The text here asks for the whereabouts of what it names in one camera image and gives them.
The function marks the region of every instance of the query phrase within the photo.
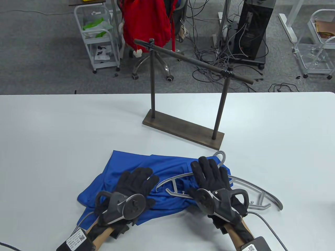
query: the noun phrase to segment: black computer tower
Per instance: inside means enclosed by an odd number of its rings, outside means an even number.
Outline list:
[[[245,0],[234,39],[233,54],[257,58],[276,0]]]

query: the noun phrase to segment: hand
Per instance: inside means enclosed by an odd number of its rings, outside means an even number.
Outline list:
[[[126,171],[121,175],[115,192],[122,193],[126,196],[139,193],[147,197],[159,182],[159,177],[157,175],[152,176],[152,174],[153,170],[151,168],[140,167],[135,169],[133,173]],[[147,199],[145,210],[152,208],[155,204],[156,201],[154,199]]]
[[[224,167],[218,168],[217,163],[213,159],[208,160],[206,157],[200,157],[198,162],[193,161],[191,163],[191,168],[194,178],[200,188],[211,192],[222,188],[231,190],[227,169]],[[188,194],[193,198],[195,197],[195,193],[195,188],[191,188],[188,191]],[[231,198],[231,206],[235,208],[241,216],[246,215],[247,208],[235,196],[232,196]],[[228,223],[227,221],[214,215],[208,215],[208,217],[213,219],[213,224],[216,228],[221,229],[223,234],[227,233],[224,228],[224,225]],[[242,235],[241,237],[247,240],[252,238],[251,234],[243,226],[242,219],[238,214],[234,221],[230,223],[235,230]]]
[[[146,198],[153,190],[155,185],[157,185],[159,182],[159,177],[156,175],[152,176],[152,174],[153,170],[150,168],[137,168],[132,173],[126,171],[121,175],[114,192],[119,192],[128,197],[134,194],[142,194]],[[94,213],[100,216],[104,211],[107,210],[109,202],[110,198],[106,198],[103,203],[100,203],[98,206],[96,206]],[[156,201],[154,199],[147,199],[144,211],[152,208],[155,203]],[[131,222],[126,219],[122,219],[111,224],[110,226],[99,226],[99,224],[97,224],[90,231],[91,239],[95,239],[108,227],[112,227],[114,229],[114,231],[111,233],[111,236],[116,239],[121,233],[123,234],[129,229],[127,226],[129,223]]]

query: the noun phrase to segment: horizontal bar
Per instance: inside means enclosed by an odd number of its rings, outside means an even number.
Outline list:
[[[142,40],[135,39],[134,43],[137,44],[137,45],[143,46],[143,47],[152,48],[152,49],[154,49],[157,52],[161,52],[161,53],[167,54],[167,55],[169,55],[171,57],[177,58],[177,59],[182,60],[182,61],[186,61],[186,62],[188,62],[190,64],[196,65],[198,67],[205,68],[207,70],[210,70],[210,71],[215,72],[215,73],[222,74],[222,75],[227,76],[227,77],[231,77],[233,79],[245,82],[247,84],[251,84],[252,85],[254,83],[253,79],[250,79],[248,77],[243,77],[243,76],[240,76],[240,75],[236,75],[233,71],[227,71],[227,70],[221,69],[221,68],[216,67],[214,65],[210,65],[210,64],[207,64],[205,62],[201,62],[201,61],[199,61],[197,59],[186,57],[186,56],[184,56],[184,55],[182,55],[180,53],[176,53],[176,52],[164,49],[164,48],[156,46],[156,45],[152,46],[148,42],[144,42]]]

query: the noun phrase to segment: blue shirt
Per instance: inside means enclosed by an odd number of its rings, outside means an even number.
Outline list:
[[[217,157],[208,157],[208,159],[214,159],[217,164],[220,160]],[[114,191],[116,184],[124,171],[132,172],[137,167],[149,167],[153,170],[153,174],[159,177],[159,181],[163,181],[174,177],[176,175],[190,173],[191,162],[197,161],[198,159],[183,158],[183,157],[169,157],[159,155],[138,155],[119,151],[113,151],[111,158],[109,159],[104,171],[99,174],[94,181],[78,196],[78,201],[86,206],[86,209],[80,217],[78,223],[90,212],[94,211],[95,198],[100,191]],[[178,192],[187,192],[190,187],[199,188],[194,176],[184,177],[177,179]],[[166,188],[174,191],[172,182],[168,182],[163,186],[154,188],[148,198],[156,200],[156,205],[142,213],[139,217],[137,225],[142,224],[150,219],[175,214],[187,208],[188,206],[195,204],[192,199],[181,198],[171,196],[166,192]],[[91,214],[84,220],[80,225],[84,229],[88,229],[94,221],[97,219],[95,214]]]

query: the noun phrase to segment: floor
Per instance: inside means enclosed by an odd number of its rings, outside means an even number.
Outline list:
[[[335,92],[335,78],[327,80],[325,75],[314,75],[307,79],[301,76],[297,60],[292,54],[292,44],[281,23],[278,13],[288,14],[292,0],[277,0],[270,23],[267,28],[267,45],[269,54],[266,58],[264,75],[246,67],[237,69],[238,73],[251,78],[263,78],[255,82],[253,89],[267,92],[273,83],[295,84],[299,91]],[[196,7],[204,3],[197,0]],[[216,19],[218,9],[222,10],[223,1],[210,0],[199,19]],[[239,0],[232,0],[230,14],[237,11]],[[294,23],[294,30],[300,35],[309,16],[317,9],[334,8],[335,0],[306,0]],[[37,10],[45,13],[69,13],[72,7],[67,0],[17,0],[5,1],[0,8],[0,94],[78,94],[91,93],[149,93],[149,65],[145,64],[138,72],[140,78],[134,81],[131,71],[136,59],[127,56],[121,62],[119,76],[113,78],[115,68],[98,70],[92,74],[85,47],[75,24],[73,14],[42,15],[35,12],[4,12],[6,10]],[[219,27],[218,20],[196,20],[198,30],[198,47],[209,49],[212,45],[211,35]],[[192,33],[192,26],[186,23]],[[176,43],[177,48],[192,56],[190,41]],[[192,78],[194,67],[186,62],[172,58],[165,59],[170,65],[173,82],[167,82],[157,69],[156,92],[191,93],[220,92],[222,86],[217,83],[202,83]],[[248,92],[247,87],[233,81],[230,92]]]

